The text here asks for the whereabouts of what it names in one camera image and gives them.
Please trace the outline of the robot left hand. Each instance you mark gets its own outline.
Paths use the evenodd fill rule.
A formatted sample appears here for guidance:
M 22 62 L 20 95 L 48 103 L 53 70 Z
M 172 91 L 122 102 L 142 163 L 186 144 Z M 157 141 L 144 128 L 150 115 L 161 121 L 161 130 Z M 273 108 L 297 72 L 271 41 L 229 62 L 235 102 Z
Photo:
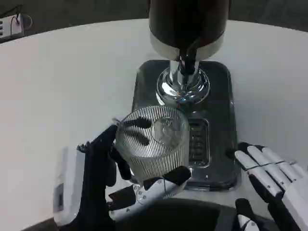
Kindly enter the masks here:
M 53 191 L 53 219 L 60 231 L 113 231 L 121 221 L 147 209 L 154 202 L 180 191 L 191 177 L 179 166 L 142 186 L 132 184 L 110 194 L 106 188 L 120 174 L 131 179 L 127 162 L 114 147 L 117 124 L 111 124 L 97 138 L 74 149 L 64 148 Z

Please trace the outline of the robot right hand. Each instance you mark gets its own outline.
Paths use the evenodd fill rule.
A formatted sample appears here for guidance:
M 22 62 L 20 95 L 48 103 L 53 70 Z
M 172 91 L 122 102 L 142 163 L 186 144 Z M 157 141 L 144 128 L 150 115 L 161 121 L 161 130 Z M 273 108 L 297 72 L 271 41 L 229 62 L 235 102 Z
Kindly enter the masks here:
M 236 161 L 282 231 L 308 229 L 308 172 L 269 147 L 238 144 Z

